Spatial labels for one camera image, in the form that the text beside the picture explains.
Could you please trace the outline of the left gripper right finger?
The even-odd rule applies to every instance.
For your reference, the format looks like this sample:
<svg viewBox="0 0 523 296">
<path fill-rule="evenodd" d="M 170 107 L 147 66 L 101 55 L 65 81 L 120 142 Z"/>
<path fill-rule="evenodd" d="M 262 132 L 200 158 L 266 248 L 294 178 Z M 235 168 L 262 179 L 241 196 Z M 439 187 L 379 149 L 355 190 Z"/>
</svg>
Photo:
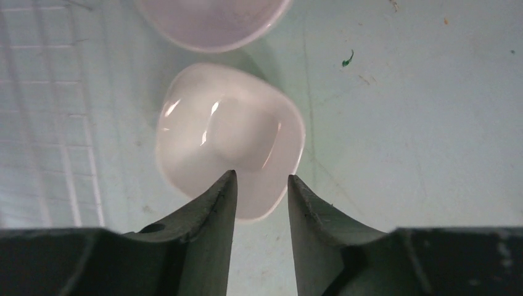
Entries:
<svg viewBox="0 0 523 296">
<path fill-rule="evenodd" d="M 521 295 L 522 228 L 382 232 L 288 177 L 299 295 Z"/>
</svg>

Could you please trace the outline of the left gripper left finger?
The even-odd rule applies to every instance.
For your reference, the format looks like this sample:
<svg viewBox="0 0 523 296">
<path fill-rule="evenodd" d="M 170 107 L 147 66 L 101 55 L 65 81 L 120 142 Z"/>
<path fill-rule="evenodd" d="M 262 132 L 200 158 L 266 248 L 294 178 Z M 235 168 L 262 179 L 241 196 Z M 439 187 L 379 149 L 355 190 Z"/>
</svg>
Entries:
<svg viewBox="0 0 523 296">
<path fill-rule="evenodd" d="M 227 171 L 138 232 L 1 231 L 2 295 L 225 295 L 237 207 Z"/>
</svg>

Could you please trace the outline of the white bowl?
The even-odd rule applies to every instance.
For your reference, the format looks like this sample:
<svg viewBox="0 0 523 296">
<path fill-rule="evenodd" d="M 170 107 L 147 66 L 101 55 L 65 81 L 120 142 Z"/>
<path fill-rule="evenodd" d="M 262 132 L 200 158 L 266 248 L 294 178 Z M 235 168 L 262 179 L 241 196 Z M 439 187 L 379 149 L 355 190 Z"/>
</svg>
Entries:
<svg viewBox="0 0 523 296">
<path fill-rule="evenodd" d="M 245 46 L 272 30 L 292 1 L 136 1 L 164 38 L 189 51 L 222 53 Z"/>
</svg>

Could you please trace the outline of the green bowl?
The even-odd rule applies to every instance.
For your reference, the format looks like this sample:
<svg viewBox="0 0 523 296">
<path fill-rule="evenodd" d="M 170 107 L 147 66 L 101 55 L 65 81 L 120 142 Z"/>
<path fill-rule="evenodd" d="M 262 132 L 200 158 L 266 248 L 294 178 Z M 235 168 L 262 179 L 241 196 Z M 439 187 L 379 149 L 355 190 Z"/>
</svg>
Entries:
<svg viewBox="0 0 523 296">
<path fill-rule="evenodd" d="M 164 180 L 190 199 L 235 171 L 236 219 L 250 223 L 279 205 L 305 142 L 302 113 L 278 88 L 236 68 L 197 63 L 168 88 L 155 158 Z"/>
</svg>

